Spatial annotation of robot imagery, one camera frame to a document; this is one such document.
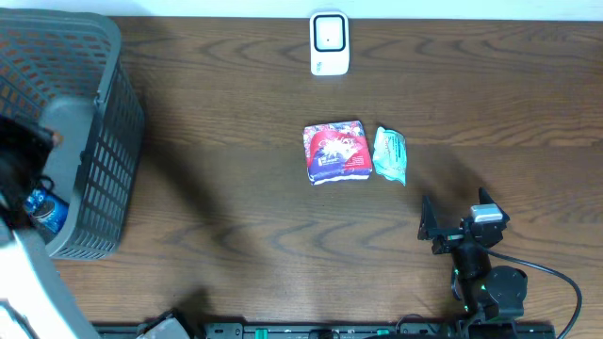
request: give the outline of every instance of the black mount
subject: black mount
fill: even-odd
[[[456,328],[465,338],[477,330],[472,327],[493,324],[510,327],[513,333],[514,320],[524,313],[528,286],[528,276],[522,270],[490,265],[485,249],[502,240],[510,218],[484,188],[480,188],[479,197],[480,204],[472,206],[471,214],[455,228],[440,228],[430,199],[423,197],[417,236],[419,240],[432,241],[433,254],[452,255],[451,288],[455,298],[464,302],[468,314],[457,320]]]

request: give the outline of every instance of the gray plastic basket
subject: gray plastic basket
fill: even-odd
[[[58,183],[73,192],[65,225],[46,239],[53,258],[95,260],[119,246],[144,129],[121,45],[118,27],[100,15],[0,8],[0,114],[39,121],[60,98],[92,106],[78,163],[49,158],[44,170],[77,167],[73,183]]]

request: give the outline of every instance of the wooden table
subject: wooden table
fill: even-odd
[[[571,336],[603,336],[603,24],[351,21],[350,72],[321,78],[307,20],[115,20],[148,130],[118,253],[57,262],[90,320],[461,313],[421,196],[456,223],[485,186],[512,219],[496,250],[574,278]],[[355,119],[407,137],[408,186],[310,186],[303,127]],[[560,332],[574,291],[522,269],[523,319]]]

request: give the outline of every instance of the white plug-in device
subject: white plug-in device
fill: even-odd
[[[350,29],[341,12],[310,18],[310,70],[314,75],[341,75],[350,67]]]

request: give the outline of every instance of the mint green wrapper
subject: mint green wrapper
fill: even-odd
[[[377,174],[406,186],[406,140],[396,131],[377,129],[373,165]]]

